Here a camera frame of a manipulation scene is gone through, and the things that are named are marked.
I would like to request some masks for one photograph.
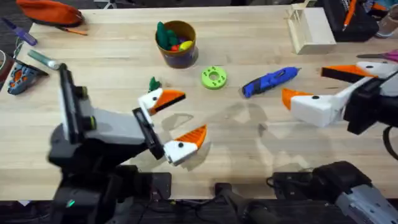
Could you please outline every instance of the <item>orange object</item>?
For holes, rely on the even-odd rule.
[[[284,88],[282,90],[282,101],[284,102],[284,105],[286,106],[286,108],[288,110],[290,110],[290,106],[292,103],[292,98],[294,96],[311,96],[313,95],[312,93],[306,93],[303,91],[295,91],[295,90],[290,90],[290,89],[286,89]]]
[[[194,143],[198,146],[198,149],[201,147],[203,142],[205,141],[207,133],[207,125],[203,125],[200,128],[196,128],[193,131],[190,131],[187,134],[184,134],[183,136],[180,136],[176,138],[176,141],[181,141],[181,142],[190,142]]]
[[[172,51],[178,52],[178,51],[180,51],[179,48],[180,48],[179,45],[173,45],[173,46],[172,46]]]
[[[76,29],[63,28],[63,27],[58,27],[58,29],[63,30],[65,32],[74,33],[74,34],[87,35],[87,32],[76,30]]]
[[[156,104],[149,112],[151,115],[156,114],[158,111],[185,99],[185,93],[178,90],[163,90],[163,93],[157,99]]]
[[[348,24],[351,22],[351,19],[353,18],[355,12],[355,6],[356,6],[356,0],[351,0],[346,19],[344,20],[343,31],[347,28]]]
[[[81,12],[74,7],[49,0],[17,0],[25,16],[33,22],[56,27],[76,27],[83,22]]]
[[[387,11],[388,9],[378,3],[374,3],[372,6],[372,9],[374,10],[380,10],[380,11]]]

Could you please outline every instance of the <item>orange pencil case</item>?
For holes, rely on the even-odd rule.
[[[50,0],[17,0],[22,12],[37,24],[55,27],[76,27],[84,18],[74,7]]]

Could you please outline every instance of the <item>orange tool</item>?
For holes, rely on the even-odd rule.
[[[65,31],[65,32],[70,32],[70,33],[80,34],[80,35],[87,35],[87,32],[85,32],[85,31],[69,29],[69,28],[64,28],[64,27],[57,27],[57,28],[62,30],[62,31]]]
[[[351,0],[346,19],[344,20],[343,31],[347,28],[349,22],[351,22],[351,19],[353,18],[355,12],[355,6],[356,6],[356,0]]]

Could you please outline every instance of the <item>pen cup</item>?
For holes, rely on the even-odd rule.
[[[0,50],[0,91],[11,71],[14,60]]]
[[[155,41],[157,48],[160,50],[167,65],[172,68],[187,68],[195,63],[198,57],[198,50],[196,48],[196,33],[193,27],[184,21],[170,21],[164,24],[167,30],[175,32],[177,37],[191,40],[193,43],[189,48],[181,50],[179,52],[173,52],[170,50],[163,49],[156,38]]]

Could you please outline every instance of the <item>wooden tabletop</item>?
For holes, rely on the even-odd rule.
[[[187,99],[152,119],[166,142],[203,124],[206,141],[199,153],[178,167],[156,161],[146,151],[127,164],[144,171],[171,172],[173,198],[211,197],[213,184],[230,182],[246,197],[273,198],[265,185],[275,171],[296,171],[335,161],[352,162],[372,178],[386,197],[398,197],[398,162],[384,149],[377,124],[356,136],[342,121],[316,128],[293,118],[283,106],[282,87],[334,94],[349,84],[320,77],[327,65],[353,64],[357,54],[385,52],[398,35],[366,43],[339,43],[332,54],[295,55],[287,28],[288,6],[201,7],[173,9],[83,10],[89,36],[34,24],[37,51],[65,62],[77,85],[87,86],[95,107],[131,114],[151,77],[166,88],[182,90]],[[166,66],[154,40],[159,21],[183,20],[197,32],[199,58],[187,69]],[[19,96],[0,93],[0,200],[51,199],[59,168],[47,162],[49,137],[61,122],[58,73],[27,56],[19,59],[50,77]],[[207,66],[228,73],[220,90],[200,81]],[[247,82],[286,66],[301,67],[294,80],[267,93],[244,99]],[[397,132],[392,142],[398,145]]]

